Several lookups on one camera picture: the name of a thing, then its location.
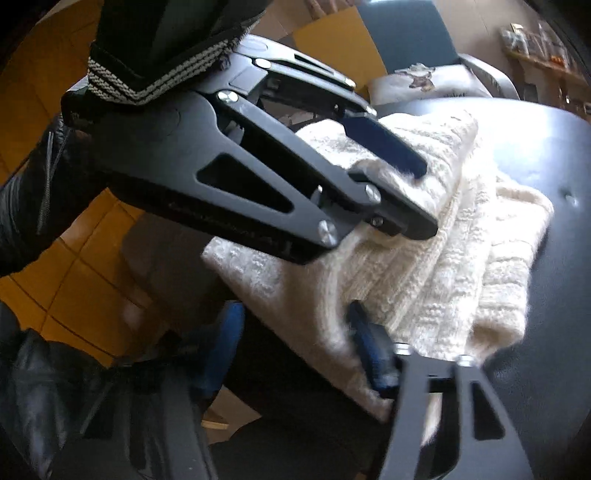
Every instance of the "folded sweater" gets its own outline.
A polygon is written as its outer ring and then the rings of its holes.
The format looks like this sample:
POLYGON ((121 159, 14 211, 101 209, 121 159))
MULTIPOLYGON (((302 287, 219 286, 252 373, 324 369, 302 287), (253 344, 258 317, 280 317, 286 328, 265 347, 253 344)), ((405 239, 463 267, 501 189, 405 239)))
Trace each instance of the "folded sweater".
MULTIPOLYGON (((311 367, 379 419, 389 401, 366 382, 344 313, 361 300, 374 322, 420 354, 479 361, 525 332, 530 267, 553 214, 540 192, 498 171, 492 138, 465 111, 380 120, 425 158, 428 172, 403 176, 326 120, 298 135, 331 163, 375 169, 438 218, 437 235, 410 241, 359 225, 306 266, 215 238, 203 252, 234 293, 311 367)), ((426 435, 437 425, 430 405, 426 435)))

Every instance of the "black table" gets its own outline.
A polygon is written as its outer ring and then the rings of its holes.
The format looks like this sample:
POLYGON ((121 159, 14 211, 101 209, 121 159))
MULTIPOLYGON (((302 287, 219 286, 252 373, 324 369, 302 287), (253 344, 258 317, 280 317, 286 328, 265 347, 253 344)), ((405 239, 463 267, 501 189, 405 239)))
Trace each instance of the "black table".
POLYGON ((534 472, 561 477, 591 452, 591 125, 572 113, 516 100, 422 100, 377 110, 380 116, 424 115, 458 107, 495 139, 499 168, 554 204, 532 270, 525 339, 499 351, 485 370, 534 472))

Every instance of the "bolt head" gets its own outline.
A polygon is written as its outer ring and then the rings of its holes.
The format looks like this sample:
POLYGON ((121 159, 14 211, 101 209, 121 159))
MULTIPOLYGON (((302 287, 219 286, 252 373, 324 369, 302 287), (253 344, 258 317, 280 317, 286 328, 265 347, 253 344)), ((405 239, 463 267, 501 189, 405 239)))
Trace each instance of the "bolt head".
POLYGON ((367 193, 369 201, 375 205, 382 201, 382 196, 378 188, 370 183, 365 185, 365 193, 367 193))
POLYGON ((234 103, 238 101, 238 94, 236 92, 231 92, 230 90, 222 90, 217 93, 217 98, 224 103, 234 103))
POLYGON ((268 70, 271 68, 271 62, 267 59, 256 59, 255 65, 262 69, 268 70))
POLYGON ((413 352, 412 347, 407 343, 395 343, 394 353, 396 355, 411 355, 413 352))
POLYGON ((380 227, 384 224, 384 219, 382 217, 374 217, 369 222, 371 226, 380 227))
POLYGON ((328 220, 321 220, 318 224, 318 235, 320 241, 328 247, 335 247, 339 243, 339 234, 334 223, 328 220))

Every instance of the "leather sleeve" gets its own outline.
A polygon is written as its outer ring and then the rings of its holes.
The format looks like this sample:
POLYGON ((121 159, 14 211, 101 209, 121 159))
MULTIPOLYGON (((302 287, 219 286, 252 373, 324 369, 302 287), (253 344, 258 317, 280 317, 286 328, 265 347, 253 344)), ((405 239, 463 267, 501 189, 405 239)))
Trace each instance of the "leather sleeve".
POLYGON ((24 169, 0 191, 0 277, 35 261, 105 187, 104 176, 93 168, 90 137, 56 116, 24 169), (42 203, 45 212, 39 228, 42 203))

